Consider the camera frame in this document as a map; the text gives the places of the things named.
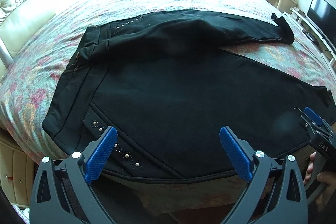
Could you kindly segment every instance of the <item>silver stud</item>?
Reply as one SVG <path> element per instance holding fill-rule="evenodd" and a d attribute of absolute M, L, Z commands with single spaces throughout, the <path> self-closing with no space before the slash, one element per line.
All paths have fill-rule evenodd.
<path fill-rule="evenodd" d="M 294 157 L 293 155 L 289 155 L 287 158 L 288 158 L 288 160 L 290 160 L 290 161 L 295 161 L 295 157 Z"/>
<path fill-rule="evenodd" d="M 46 163 L 46 162 L 48 162 L 49 160 L 50 160 L 49 157 L 44 157 L 44 158 L 42 159 L 42 162 Z"/>
<path fill-rule="evenodd" d="M 263 151 L 257 151 L 255 153 L 255 155 L 258 157 L 258 158 L 263 158 L 265 156 L 265 153 Z"/>
<path fill-rule="evenodd" d="M 82 153 L 80 151 L 75 151 L 75 152 L 72 153 L 72 157 L 74 159 L 79 158 L 81 155 L 82 155 Z"/>

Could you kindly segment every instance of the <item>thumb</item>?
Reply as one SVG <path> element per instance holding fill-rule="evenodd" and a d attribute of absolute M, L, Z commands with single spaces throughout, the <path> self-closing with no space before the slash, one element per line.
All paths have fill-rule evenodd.
<path fill-rule="evenodd" d="M 324 171 L 317 175 L 317 180 L 328 185 L 336 184 L 336 173 L 331 171 Z"/>

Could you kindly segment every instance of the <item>mattress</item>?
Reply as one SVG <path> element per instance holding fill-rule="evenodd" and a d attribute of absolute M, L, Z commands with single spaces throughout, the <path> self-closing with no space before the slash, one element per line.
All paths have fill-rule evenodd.
<path fill-rule="evenodd" d="M 37 163 L 45 155 L 67 157 L 43 131 L 59 77 L 88 26 L 165 10 L 196 9 L 242 15 L 274 24 L 282 14 L 265 0 L 79 0 L 53 17 L 21 49 L 0 81 L 0 120 L 20 147 Z M 336 95 L 336 81 L 318 49 L 286 18 L 295 35 L 282 43 L 238 45 L 226 50 L 288 73 L 306 83 L 326 86 Z"/>

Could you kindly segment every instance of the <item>television screen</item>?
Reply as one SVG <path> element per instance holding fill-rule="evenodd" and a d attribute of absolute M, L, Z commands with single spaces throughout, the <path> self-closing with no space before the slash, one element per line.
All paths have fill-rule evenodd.
<path fill-rule="evenodd" d="M 336 47 L 336 9 L 325 0 L 313 0 L 307 17 L 320 28 Z"/>

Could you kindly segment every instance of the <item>blue gripper pad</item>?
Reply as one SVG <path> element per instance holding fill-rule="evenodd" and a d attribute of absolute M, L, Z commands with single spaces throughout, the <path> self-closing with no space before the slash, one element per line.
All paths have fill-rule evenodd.
<path fill-rule="evenodd" d="M 304 113 L 317 125 L 321 126 L 322 125 L 322 118 L 317 115 L 315 111 L 313 111 L 310 107 L 306 107 L 304 109 Z"/>
<path fill-rule="evenodd" d="M 88 185 L 99 175 L 117 142 L 117 130 L 111 127 L 86 162 L 84 178 Z"/>
<path fill-rule="evenodd" d="M 247 183 L 252 179 L 252 162 L 245 154 L 239 143 L 235 140 L 232 134 L 223 127 L 219 132 L 221 145 L 223 146 L 226 154 L 228 155 L 233 167 L 235 168 L 238 176 L 246 180 Z"/>

